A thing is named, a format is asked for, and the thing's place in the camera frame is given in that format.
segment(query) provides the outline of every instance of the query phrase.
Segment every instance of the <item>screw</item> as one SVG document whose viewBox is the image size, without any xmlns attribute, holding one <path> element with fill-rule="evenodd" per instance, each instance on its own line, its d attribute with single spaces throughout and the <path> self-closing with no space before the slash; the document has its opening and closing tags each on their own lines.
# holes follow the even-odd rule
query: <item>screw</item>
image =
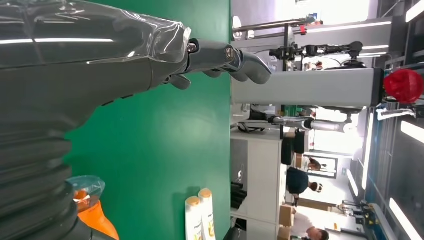
<svg viewBox="0 0 424 240">
<path fill-rule="evenodd" d="M 198 46 L 196 46 L 196 44 L 194 43 L 189 43 L 187 46 L 187 50 L 189 53 L 194 53 L 198 50 Z"/>
<path fill-rule="evenodd" d="M 234 60 L 234 58 L 235 58 L 235 52 L 234 52 L 234 49 L 233 49 L 233 48 L 231 48 L 231 47 L 227 47 L 227 48 L 225 49 L 225 57 L 226 57 L 228 60 L 233 61 L 233 60 Z"/>
</svg>

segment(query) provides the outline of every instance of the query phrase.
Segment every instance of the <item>ceiling light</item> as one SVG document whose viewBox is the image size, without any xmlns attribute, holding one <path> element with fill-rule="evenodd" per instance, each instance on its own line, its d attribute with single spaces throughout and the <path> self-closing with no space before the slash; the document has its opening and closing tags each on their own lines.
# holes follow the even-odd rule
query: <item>ceiling light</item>
<svg viewBox="0 0 424 240">
<path fill-rule="evenodd" d="M 374 113 L 369 115 L 368 132 L 366 134 L 365 158 L 362 173 L 362 188 L 367 188 L 368 166 L 370 164 L 371 142 L 373 139 Z"/>
<path fill-rule="evenodd" d="M 350 185 L 352 186 L 353 189 L 353 193 L 355 194 L 355 196 L 358 196 L 358 186 L 357 183 L 355 182 L 354 176 L 352 175 L 352 172 L 350 169 L 347 170 L 347 177 L 349 178 L 349 182 Z"/>
<path fill-rule="evenodd" d="M 424 1 L 421 0 L 406 12 L 405 21 L 409 23 L 412 19 L 420 15 L 423 11 L 424 11 Z"/>
<path fill-rule="evenodd" d="M 424 129 L 421 127 L 412 125 L 406 121 L 402 121 L 400 125 L 400 131 L 424 144 Z"/>
<path fill-rule="evenodd" d="M 371 50 L 371 49 L 387 49 L 389 45 L 378 45 L 378 46 L 364 46 L 362 50 Z"/>
<path fill-rule="evenodd" d="M 359 54 L 359 56 L 384 55 L 384 54 L 387 54 L 387 52 L 361 53 L 361 54 Z"/>
<path fill-rule="evenodd" d="M 36 38 L 37 43 L 112 43 L 112 39 L 103 38 Z"/>
<path fill-rule="evenodd" d="M 389 207 L 410 239 L 423 240 L 393 198 L 390 198 Z"/>
<path fill-rule="evenodd" d="M 135 51 L 132 51 L 132 52 L 130 52 L 129 54 L 128 54 L 128 58 L 132 58 L 132 57 L 134 57 L 134 55 L 136 54 L 136 52 Z"/>
<path fill-rule="evenodd" d="M 113 43 L 112 39 L 103 38 L 36 38 L 37 43 Z M 31 44 L 32 39 L 11 39 L 0 40 L 0 45 L 3 44 Z"/>
<path fill-rule="evenodd" d="M 0 40 L 0 44 L 27 44 L 32 42 L 33 42 L 32 39 Z"/>
<path fill-rule="evenodd" d="M 317 28 L 317 29 L 308 29 L 307 33 L 323 33 L 323 32 L 331 32 L 331 31 L 339 31 L 339 30 L 346 30 L 346 29 L 359 29 L 359 28 L 367 28 L 367 27 L 375 27 L 375 26 L 382 26 L 382 25 L 389 25 L 392 24 L 391 21 L 383 21 L 383 22 L 375 22 L 375 23 L 365 23 L 365 24 L 358 24 L 358 25 L 348 25 L 348 26 L 334 26 L 334 27 L 325 27 L 325 28 Z"/>
<path fill-rule="evenodd" d="M 358 59 L 378 58 L 378 57 L 381 57 L 381 55 L 373 55 L 373 56 L 358 56 Z"/>
<path fill-rule="evenodd" d="M 46 24 L 74 24 L 74 21 L 45 21 Z"/>
</svg>

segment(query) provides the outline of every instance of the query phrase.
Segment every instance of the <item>white cabinet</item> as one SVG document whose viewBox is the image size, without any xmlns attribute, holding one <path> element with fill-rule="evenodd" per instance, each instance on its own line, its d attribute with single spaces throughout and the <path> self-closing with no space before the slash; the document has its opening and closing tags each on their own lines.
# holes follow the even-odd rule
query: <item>white cabinet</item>
<svg viewBox="0 0 424 240">
<path fill-rule="evenodd" d="M 285 203 L 288 167 L 281 164 L 281 151 L 279 131 L 231 132 L 231 167 L 243 166 L 246 172 L 242 183 L 247 191 L 241 207 L 231 209 L 231 216 L 247 220 L 248 239 L 277 238 L 280 205 Z M 237 170 L 231 170 L 233 175 L 238 173 Z"/>
</svg>

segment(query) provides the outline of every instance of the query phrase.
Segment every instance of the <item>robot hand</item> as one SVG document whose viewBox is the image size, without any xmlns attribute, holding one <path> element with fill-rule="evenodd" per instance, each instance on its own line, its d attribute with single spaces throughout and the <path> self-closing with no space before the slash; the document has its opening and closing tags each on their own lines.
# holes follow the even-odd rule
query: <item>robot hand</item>
<svg viewBox="0 0 424 240">
<path fill-rule="evenodd" d="M 187 89 L 191 82 L 186 73 L 203 72 L 217 78 L 228 72 L 235 80 L 265 84 L 271 77 L 268 66 L 252 53 L 234 49 L 231 45 L 201 39 L 191 39 L 187 46 L 188 58 L 183 72 L 170 76 L 164 83 Z"/>
</svg>

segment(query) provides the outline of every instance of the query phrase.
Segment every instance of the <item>green backdrop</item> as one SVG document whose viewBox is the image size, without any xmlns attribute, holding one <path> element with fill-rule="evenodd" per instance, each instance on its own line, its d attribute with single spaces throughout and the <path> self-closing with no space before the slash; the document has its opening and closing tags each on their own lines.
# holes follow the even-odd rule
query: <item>green backdrop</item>
<svg viewBox="0 0 424 240">
<path fill-rule="evenodd" d="M 229 0 L 97 2 L 181 21 L 194 38 L 229 40 Z M 99 107 L 67 136 L 73 175 L 106 182 L 103 210 L 121 240 L 185 239 L 185 199 L 205 187 L 217 239 L 230 228 L 230 78 L 188 77 L 188 90 L 164 85 Z"/>
</svg>

